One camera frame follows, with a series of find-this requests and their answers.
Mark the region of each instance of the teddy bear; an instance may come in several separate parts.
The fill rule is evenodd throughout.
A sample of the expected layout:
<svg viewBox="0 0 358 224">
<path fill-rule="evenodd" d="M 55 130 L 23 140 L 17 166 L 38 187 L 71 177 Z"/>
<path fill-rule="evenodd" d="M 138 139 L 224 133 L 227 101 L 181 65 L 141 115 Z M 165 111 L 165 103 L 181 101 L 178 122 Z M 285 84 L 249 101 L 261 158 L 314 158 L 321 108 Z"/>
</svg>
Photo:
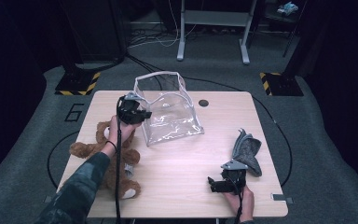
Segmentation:
<svg viewBox="0 0 358 224">
<path fill-rule="evenodd" d="M 101 151 L 109 136 L 110 121 L 102 121 L 97 125 L 95 144 L 84 144 L 75 142 L 70 146 L 69 152 L 79 158 L 88 159 L 95 153 Z M 139 152 L 130 148 L 132 138 L 135 130 L 131 133 L 130 137 L 121 145 L 121 161 L 119 169 L 119 199 L 129 199 L 136 197 L 141 192 L 141 186 L 138 182 L 130 180 L 132 175 L 133 165 L 137 164 L 141 158 Z M 115 195 L 116 190 L 116 169 L 117 169 L 117 154 L 111 159 L 110 164 L 103 176 L 103 182 L 100 189 L 110 189 Z"/>
</svg>

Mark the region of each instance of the person's arm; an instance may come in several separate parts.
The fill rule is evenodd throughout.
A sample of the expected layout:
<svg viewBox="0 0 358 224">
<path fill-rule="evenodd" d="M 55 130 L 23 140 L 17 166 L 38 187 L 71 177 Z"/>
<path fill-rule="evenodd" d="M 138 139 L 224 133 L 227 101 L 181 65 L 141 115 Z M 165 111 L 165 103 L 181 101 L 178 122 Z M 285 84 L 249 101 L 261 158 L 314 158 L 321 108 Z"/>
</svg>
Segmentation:
<svg viewBox="0 0 358 224">
<path fill-rule="evenodd" d="M 124 142 L 140 124 L 121 124 L 121 139 Z M 94 202 L 103 175 L 116 154 L 117 118 L 110 123 L 108 140 L 101 152 L 86 160 L 53 197 L 35 223 L 85 223 Z"/>
<path fill-rule="evenodd" d="M 255 209 L 255 196 L 248 186 L 243 188 L 243 199 L 242 199 L 242 214 L 240 216 L 241 224 L 252 224 L 253 212 Z M 223 193 L 231 206 L 231 209 L 237 214 L 238 208 L 240 207 L 240 200 L 238 195 L 232 193 Z"/>
</svg>

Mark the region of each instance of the clear plastic bag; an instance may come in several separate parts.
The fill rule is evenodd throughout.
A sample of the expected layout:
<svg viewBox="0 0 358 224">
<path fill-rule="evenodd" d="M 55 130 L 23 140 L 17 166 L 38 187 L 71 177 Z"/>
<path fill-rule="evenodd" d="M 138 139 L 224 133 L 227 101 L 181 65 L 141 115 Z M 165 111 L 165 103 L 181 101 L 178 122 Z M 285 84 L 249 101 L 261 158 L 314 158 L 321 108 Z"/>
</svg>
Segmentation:
<svg viewBox="0 0 358 224">
<path fill-rule="evenodd" d="M 148 146 L 204 133 L 186 84 L 176 72 L 155 72 L 135 79 L 131 94 L 152 112 L 142 125 Z"/>
</svg>

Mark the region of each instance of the sleeve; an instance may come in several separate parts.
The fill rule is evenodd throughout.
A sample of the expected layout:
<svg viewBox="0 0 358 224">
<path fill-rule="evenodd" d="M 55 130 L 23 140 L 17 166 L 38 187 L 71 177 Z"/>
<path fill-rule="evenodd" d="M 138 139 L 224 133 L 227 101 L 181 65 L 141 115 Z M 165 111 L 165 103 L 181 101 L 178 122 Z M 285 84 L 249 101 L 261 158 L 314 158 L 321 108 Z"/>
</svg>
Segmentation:
<svg viewBox="0 0 358 224">
<path fill-rule="evenodd" d="M 248 221 L 243 221 L 240 224 L 255 224 L 255 222 L 253 220 L 248 220 Z"/>
<path fill-rule="evenodd" d="M 85 161 L 53 197 L 35 223 L 84 224 L 109 163 L 109 157 L 102 152 Z"/>
</svg>

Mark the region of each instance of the dark background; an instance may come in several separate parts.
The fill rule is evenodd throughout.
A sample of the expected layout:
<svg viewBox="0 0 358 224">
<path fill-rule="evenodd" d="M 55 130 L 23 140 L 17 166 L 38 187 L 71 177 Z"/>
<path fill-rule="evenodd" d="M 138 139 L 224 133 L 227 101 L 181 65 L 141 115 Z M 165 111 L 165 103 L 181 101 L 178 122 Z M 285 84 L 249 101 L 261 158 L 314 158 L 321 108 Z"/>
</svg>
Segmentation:
<svg viewBox="0 0 358 224">
<path fill-rule="evenodd" d="M 136 18 L 139 10 L 131 10 L 129 15 Z M 298 66 L 286 72 L 296 74 L 307 67 L 306 80 L 322 110 L 325 129 L 358 174 L 358 4 L 312 1 L 309 11 L 300 47 L 291 59 Z M 60 30 L 60 43 L 52 41 L 49 13 L 60 24 L 53 23 Z M 305 32 L 324 25 L 325 31 Z M 319 34 L 323 40 L 315 47 L 312 43 Z M 0 0 L 0 162 L 43 97 L 44 72 L 62 64 L 60 45 L 66 59 L 82 63 L 58 1 Z M 309 58 L 314 58 L 314 66 L 304 64 Z"/>
</svg>

